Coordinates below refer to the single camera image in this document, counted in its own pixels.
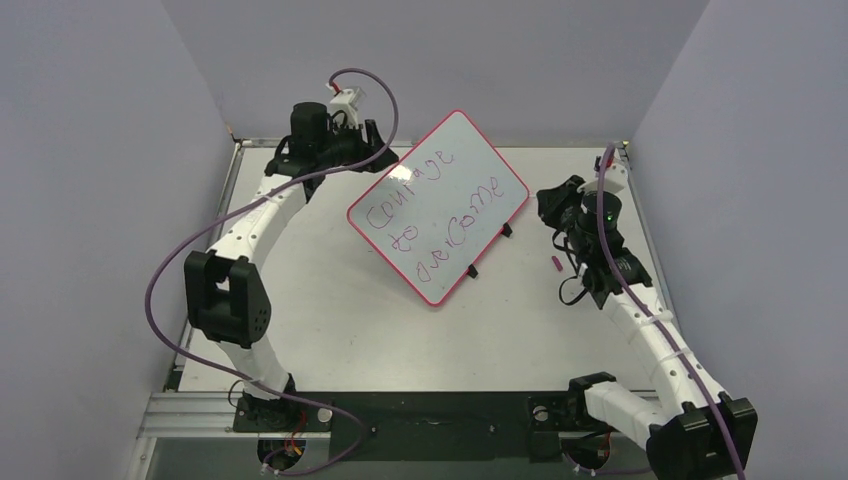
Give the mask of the pink framed whiteboard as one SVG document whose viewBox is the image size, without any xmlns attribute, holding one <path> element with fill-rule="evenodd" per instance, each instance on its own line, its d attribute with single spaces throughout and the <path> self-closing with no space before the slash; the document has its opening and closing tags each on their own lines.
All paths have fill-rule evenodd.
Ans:
<svg viewBox="0 0 848 480">
<path fill-rule="evenodd" d="M 480 128 L 454 110 L 347 210 L 348 223 L 428 305 L 476 273 L 530 190 Z"/>
</svg>

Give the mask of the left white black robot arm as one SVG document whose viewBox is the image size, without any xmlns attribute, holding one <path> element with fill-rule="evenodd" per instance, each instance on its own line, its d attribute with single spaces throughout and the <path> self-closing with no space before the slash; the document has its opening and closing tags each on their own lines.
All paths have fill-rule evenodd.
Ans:
<svg viewBox="0 0 848 480">
<path fill-rule="evenodd" d="M 184 262 L 188 319 L 245 375 L 241 414 L 273 430 L 295 426 L 304 405 L 295 380 L 266 336 L 272 304 L 260 270 L 290 220 L 311 200 L 327 169 L 380 172 L 395 164 L 375 121 L 361 121 L 355 101 L 301 102 L 289 135 L 277 145 L 254 194 L 257 207 L 204 252 Z"/>
</svg>

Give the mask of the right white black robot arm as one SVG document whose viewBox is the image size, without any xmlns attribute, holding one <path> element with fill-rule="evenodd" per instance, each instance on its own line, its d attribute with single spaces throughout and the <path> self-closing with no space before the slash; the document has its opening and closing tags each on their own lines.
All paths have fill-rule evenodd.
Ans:
<svg viewBox="0 0 848 480">
<path fill-rule="evenodd" d="M 577 175 L 538 191 L 536 199 L 554 246 L 572 261 L 584 294 L 619 329 L 657 394 L 650 403 L 604 372 L 574 378 L 574 392 L 563 402 L 566 418 L 578 427 L 602 422 L 623 434 L 645 451 L 659 479 L 740 476 L 756 410 L 712 378 L 673 325 L 652 277 L 618 229 L 621 199 Z"/>
</svg>

